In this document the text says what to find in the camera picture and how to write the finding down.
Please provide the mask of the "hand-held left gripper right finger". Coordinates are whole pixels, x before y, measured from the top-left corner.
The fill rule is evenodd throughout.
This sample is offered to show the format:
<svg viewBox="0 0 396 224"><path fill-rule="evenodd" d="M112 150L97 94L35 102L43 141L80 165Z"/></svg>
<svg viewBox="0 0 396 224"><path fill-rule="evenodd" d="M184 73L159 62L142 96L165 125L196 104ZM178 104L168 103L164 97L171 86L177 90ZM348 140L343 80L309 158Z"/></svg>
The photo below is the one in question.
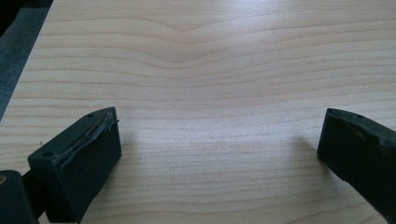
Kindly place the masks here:
<svg viewBox="0 0 396 224"><path fill-rule="evenodd" d="M396 224L396 132L345 110L326 110L318 158Z"/></svg>

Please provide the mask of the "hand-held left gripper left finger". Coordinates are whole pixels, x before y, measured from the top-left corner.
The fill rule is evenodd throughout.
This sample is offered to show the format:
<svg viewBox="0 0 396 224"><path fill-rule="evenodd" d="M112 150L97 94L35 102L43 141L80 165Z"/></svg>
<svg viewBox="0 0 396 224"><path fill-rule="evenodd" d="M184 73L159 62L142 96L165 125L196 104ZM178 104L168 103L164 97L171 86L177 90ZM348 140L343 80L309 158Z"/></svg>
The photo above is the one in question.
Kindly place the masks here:
<svg viewBox="0 0 396 224"><path fill-rule="evenodd" d="M79 223L121 157L114 107L82 117L28 157L51 222Z"/></svg>

